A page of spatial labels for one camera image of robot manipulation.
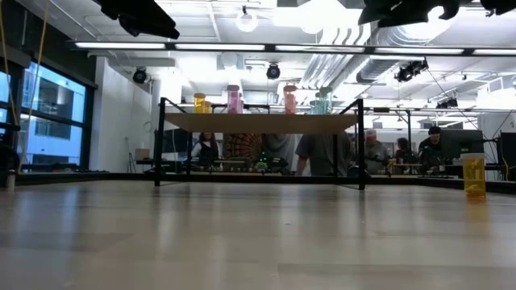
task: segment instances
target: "ceiling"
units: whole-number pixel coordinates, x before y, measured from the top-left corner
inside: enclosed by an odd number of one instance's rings
[[[100,6],[90,0],[50,1],[49,23],[75,40],[173,41],[150,35],[141,35],[135,39],[129,36],[118,22],[111,21],[104,16],[100,11]],[[43,15],[44,1],[18,0],[18,2],[35,14]],[[176,21],[177,30],[181,33],[178,41],[181,42],[316,44],[324,42],[324,36],[327,35],[326,30],[324,33],[309,34],[306,33],[308,31],[306,27],[303,27],[304,29],[299,27],[300,24],[289,25],[295,21],[278,15],[292,14],[296,8],[277,7],[278,3],[273,0],[262,2],[157,0],[156,2]],[[235,18],[241,11],[241,4],[246,4],[248,11],[258,17],[258,26],[252,32],[243,32],[235,25]],[[357,12],[360,13],[359,10],[353,10],[350,19],[354,19],[355,15],[358,15]],[[275,25],[279,22],[278,19],[284,20],[281,26]],[[310,17],[303,21],[309,23]],[[487,19],[483,10],[462,10],[450,22],[450,27],[431,40],[428,45],[513,47],[513,39],[516,39],[514,23],[516,23],[516,12]],[[422,29],[431,29],[431,27],[423,26]],[[353,27],[353,30],[348,32],[351,35],[356,32],[356,28]],[[356,34],[354,37],[359,41],[360,37]],[[131,61],[148,58],[174,59],[175,69],[181,71],[183,95],[186,97],[191,97],[196,92],[219,95],[222,89],[228,85],[228,72],[217,70],[219,53],[112,52],[106,55],[110,57],[112,65],[119,66],[120,70],[125,70],[127,73],[135,70],[130,65]],[[305,77],[307,69],[311,68],[316,61],[316,56],[307,54],[243,53],[242,55],[245,60],[264,60],[280,65],[281,79],[279,81],[267,79],[266,67],[252,67],[252,69],[244,69],[239,72],[244,91],[256,92],[275,93],[280,81],[299,80]],[[335,59],[328,58],[326,66],[320,66],[318,69],[326,69],[329,72],[333,61]],[[378,104],[390,104],[399,99],[412,100],[412,104],[422,105],[427,103],[427,99],[439,96],[443,90],[458,88],[458,96],[466,100],[473,99],[476,96],[476,90],[488,81],[496,79],[498,73],[514,72],[516,74],[516,58],[431,57],[428,59],[428,63],[432,75],[426,72],[408,83],[398,85],[393,82],[394,70],[386,71],[372,85],[341,85],[334,82],[335,95],[342,102],[352,102],[357,95],[362,95],[367,96],[370,103],[376,101]],[[343,66],[339,76],[346,73],[347,69],[350,68]],[[262,98],[261,100],[246,101],[267,102],[268,99],[264,95]]]

